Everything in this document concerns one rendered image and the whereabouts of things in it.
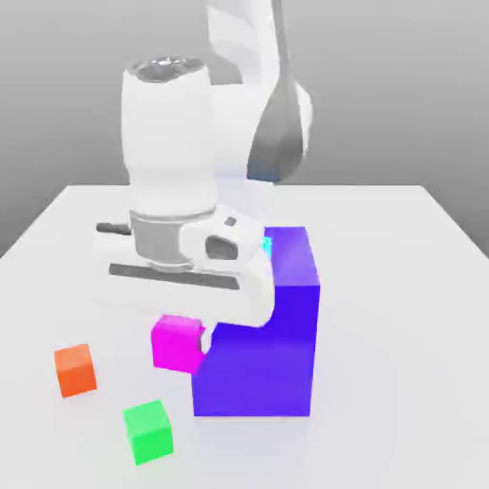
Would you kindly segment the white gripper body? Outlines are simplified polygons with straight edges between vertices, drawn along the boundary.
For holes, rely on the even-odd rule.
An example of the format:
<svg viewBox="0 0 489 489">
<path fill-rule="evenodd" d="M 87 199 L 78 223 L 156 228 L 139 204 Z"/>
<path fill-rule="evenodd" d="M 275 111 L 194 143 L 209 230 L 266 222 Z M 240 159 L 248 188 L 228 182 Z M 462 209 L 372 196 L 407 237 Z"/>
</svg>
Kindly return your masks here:
<svg viewBox="0 0 489 489">
<path fill-rule="evenodd" d="M 104 305 L 254 328 L 272 316 L 273 270 L 263 249 L 231 274 L 157 271 L 137 255 L 132 237 L 112 233 L 94 232 L 92 251 L 91 291 Z"/>
</svg>

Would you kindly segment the small magenta cube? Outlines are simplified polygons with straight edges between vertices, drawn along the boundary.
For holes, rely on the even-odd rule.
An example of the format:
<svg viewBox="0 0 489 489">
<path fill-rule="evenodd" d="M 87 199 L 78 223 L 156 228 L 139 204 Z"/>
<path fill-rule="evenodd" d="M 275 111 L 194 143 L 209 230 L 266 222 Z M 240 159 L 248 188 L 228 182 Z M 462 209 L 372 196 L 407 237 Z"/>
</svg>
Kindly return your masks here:
<svg viewBox="0 0 489 489">
<path fill-rule="evenodd" d="M 202 322 L 197 319 L 165 314 L 151 331 L 155 368 L 194 374 L 204 359 Z"/>
</svg>

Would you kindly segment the small green cube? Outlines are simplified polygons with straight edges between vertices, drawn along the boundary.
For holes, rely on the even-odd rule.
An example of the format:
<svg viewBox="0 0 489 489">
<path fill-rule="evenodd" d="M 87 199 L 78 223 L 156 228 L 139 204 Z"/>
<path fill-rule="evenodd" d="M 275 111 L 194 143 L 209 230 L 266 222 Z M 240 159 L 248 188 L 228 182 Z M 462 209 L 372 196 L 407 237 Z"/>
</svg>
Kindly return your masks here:
<svg viewBox="0 0 489 489">
<path fill-rule="evenodd" d="M 159 399 L 125 409 L 123 419 L 137 466 L 174 453 L 172 425 Z"/>
</svg>

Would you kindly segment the small orange cube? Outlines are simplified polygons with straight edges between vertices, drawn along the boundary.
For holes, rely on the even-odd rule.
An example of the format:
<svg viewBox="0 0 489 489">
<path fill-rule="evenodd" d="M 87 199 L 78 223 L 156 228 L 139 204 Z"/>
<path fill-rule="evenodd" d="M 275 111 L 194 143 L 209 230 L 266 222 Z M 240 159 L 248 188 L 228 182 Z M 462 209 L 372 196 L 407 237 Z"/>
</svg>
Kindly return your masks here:
<svg viewBox="0 0 489 489">
<path fill-rule="evenodd" d="M 54 363 L 63 398 L 97 389 L 96 372 L 88 344 L 55 351 Z"/>
</svg>

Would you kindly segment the large blue box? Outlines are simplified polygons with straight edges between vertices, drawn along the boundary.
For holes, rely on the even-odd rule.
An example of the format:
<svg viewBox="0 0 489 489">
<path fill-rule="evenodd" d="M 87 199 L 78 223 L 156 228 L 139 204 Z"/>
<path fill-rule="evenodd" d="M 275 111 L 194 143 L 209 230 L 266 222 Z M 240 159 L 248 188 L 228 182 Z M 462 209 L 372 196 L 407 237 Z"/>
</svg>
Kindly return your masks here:
<svg viewBox="0 0 489 489">
<path fill-rule="evenodd" d="M 269 227 L 275 308 L 254 329 L 220 323 L 191 378 L 196 416 L 308 416 L 321 285 L 302 226 Z"/>
</svg>

